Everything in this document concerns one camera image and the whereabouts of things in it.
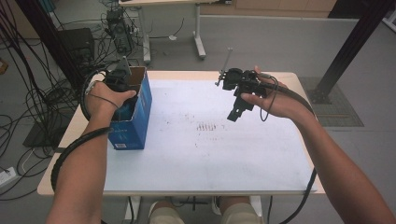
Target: shoe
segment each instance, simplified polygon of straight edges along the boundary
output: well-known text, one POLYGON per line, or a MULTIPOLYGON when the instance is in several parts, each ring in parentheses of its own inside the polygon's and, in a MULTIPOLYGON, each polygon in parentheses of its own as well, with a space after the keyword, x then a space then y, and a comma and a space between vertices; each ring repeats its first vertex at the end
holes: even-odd
POLYGON ((212 197, 212 211, 214 214, 221 216, 219 196, 212 197))

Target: table surface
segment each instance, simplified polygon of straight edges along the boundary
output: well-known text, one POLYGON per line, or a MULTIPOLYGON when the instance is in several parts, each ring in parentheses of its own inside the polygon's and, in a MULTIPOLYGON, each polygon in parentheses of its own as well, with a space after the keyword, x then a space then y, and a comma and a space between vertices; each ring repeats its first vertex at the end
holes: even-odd
POLYGON ((175 4, 195 4, 195 3, 211 3, 216 2, 216 0, 131 0, 121 2, 119 4, 121 7, 143 7, 150 5, 175 5, 175 4))
MULTIPOLYGON (((293 73, 270 73, 306 98, 293 73)), ((108 143, 106 195, 301 194, 312 172, 303 140, 288 119, 261 122, 259 109, 227 120, 233 91, 214 82, 218 72, 148 71, 153 95, 143 150, 108 143)), ((77 139, 88 121, 80 109, 59 147, 77 139)), ((52 195, 52 158, 38 193, 52 195)), ((323 188, 318 181, 318 193, 323 188)))

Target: power strip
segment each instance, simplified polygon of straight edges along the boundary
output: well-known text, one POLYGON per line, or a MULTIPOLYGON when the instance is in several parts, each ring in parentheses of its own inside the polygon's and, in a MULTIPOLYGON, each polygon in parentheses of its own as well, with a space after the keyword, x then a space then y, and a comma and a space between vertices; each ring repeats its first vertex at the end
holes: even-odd
POLYGON ((17 178, 14 167, 9 167, 6 171, 0 173, 0 188, 2 188, 7 183, 17 178))

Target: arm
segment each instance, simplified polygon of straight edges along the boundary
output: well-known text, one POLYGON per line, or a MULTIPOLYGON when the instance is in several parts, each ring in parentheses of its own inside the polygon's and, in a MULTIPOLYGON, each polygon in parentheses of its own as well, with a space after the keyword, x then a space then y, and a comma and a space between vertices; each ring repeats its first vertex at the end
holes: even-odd
MULTIPOLYGON (((114 92, 97 82, 91 94, 104 97, 120 107, 135 91, 114 92)), ((90 122, 84 133, 108 127, 117 109, 110 102, 87 96, 90 122)), ((47 223, 100 223, 102 196, 106 179, 107 134, 74 150, 59 173, 53 205, 47 223)))
MULTIPOLYGON (((262 99, 244 93, 242 98, 265 110, 271 103, 272 95, 262 99)), ((311 112, 281 93, 277 94, 270 112, 289 118, 296 124, 323 188, 345 223, 396 223, 375 186, 332 140, 311 112)))

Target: blue box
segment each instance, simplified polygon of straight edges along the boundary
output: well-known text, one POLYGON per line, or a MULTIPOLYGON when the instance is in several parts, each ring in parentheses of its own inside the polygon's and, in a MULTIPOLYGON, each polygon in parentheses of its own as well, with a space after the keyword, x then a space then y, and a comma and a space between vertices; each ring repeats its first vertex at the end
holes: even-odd
POLYGON ((144 149, 151 109, 151 90, 146 67, 130 67, 129 85, 140 85, 137 102, 129 120, 111 121, 108 140, 116 150, 144 149))

